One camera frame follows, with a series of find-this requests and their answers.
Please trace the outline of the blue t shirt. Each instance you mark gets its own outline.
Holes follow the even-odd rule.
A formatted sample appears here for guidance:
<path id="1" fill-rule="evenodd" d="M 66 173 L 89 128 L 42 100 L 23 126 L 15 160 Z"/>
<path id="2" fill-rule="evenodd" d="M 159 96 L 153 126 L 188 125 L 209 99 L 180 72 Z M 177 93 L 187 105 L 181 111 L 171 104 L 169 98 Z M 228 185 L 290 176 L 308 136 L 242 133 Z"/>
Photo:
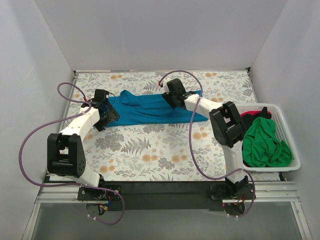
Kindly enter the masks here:
<path id="1" fill-rule="evenodd" d="M 123 90 L 119 96 L 110 97 L 119 119 L 109 127 L 143 124 L 189 123 L 192 112 L 183 108 L 171 108 L 161 94 L 134 95 Z"/>

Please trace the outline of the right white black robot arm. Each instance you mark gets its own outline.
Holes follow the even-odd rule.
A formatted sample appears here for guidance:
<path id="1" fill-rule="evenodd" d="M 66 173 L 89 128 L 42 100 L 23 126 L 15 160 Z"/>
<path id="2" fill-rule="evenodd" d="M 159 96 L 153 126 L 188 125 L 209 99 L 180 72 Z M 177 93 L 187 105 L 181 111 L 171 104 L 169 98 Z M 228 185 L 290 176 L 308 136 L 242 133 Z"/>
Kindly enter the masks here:
<path id="1" fill-rule="evenodd" d="M 202 94 L 186 91 L 181 80 L 160 80 L 158 85 L 163 88 L 162 97 L 172 109 L 181 108 L 192 111 L 189 123 L 189 148 L 193 163 L 198 172 L 209 180 L 225 179 L 225 191 L 232 199 L 237 199 L 245 192 L 249 184 L 248 176 L 242 168 L 242 145 L 246 132 L 236 105 L 229 101 L 217 103 L 206 99 Z M 224 153 L 226 174 L 221 177 L 210 177 L 199 167 L 192 148 L 192 125 L 195 114 L 207 118 L 215 140 L 222 146 Z"/>

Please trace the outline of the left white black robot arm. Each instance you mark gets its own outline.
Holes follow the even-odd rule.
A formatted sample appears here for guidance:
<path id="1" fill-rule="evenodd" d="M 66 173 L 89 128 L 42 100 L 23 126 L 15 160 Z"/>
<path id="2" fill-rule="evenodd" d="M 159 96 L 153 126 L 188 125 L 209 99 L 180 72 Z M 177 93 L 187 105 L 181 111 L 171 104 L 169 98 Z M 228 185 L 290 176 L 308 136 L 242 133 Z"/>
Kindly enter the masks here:
<path id="1" fill-rule="evenodd" d="M 103 199 L 107 191 L 102 176 L 87 166 L 83 141 L 92 128 L 101 132 L 119 120 L 120 115 L 110 103 L 109 96 L 109 91 L 96 89 L 93 99 L 81 105 L 81 116 L 47 138 L 48 172 L 90 186 L 89 194 L 95 200 Z"/>

